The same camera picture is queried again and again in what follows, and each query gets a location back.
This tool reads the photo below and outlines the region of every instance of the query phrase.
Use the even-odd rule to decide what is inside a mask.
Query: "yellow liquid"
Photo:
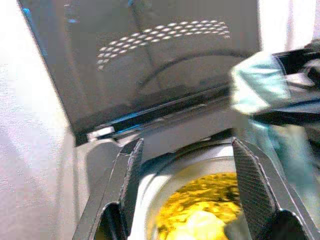
[[[227,240],[224,224],[241,212],[236,173],[207,175],[177,190],[161,207],[158,239]]]

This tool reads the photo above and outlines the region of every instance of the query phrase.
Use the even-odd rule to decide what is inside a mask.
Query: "appliance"
[[[235,171],[228,71],[259,51],[255,0],[20,2],[77,146],[104,163],[73,239],[152,239],[171,193]]]

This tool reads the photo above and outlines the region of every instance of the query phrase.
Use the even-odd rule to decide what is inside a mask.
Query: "white dot pattern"
[[[215,34],[220,38],[230,39],[229,28],[223,21],[201,20],[171,22],[167,25],[158,25],[141,32],[134,32],[119,40],[111,41],[107,46],[100,48],[97,55],[98,70],[103,70],[106,63],[119,55],[130,52],[139,46],[147,46],[172,38],[187,37],[200,34]]]

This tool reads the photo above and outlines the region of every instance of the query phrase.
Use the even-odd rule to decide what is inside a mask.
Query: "yellow food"
[[[227,240],[225,224],[241,213],[235,173],[189,182],[169,197],[156,224],[159,240]]]

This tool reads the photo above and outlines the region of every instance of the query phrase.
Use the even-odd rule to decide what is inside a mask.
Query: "dark lid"
[[[259,49],[256,0],[21,3],[76,134],[226,85]]]

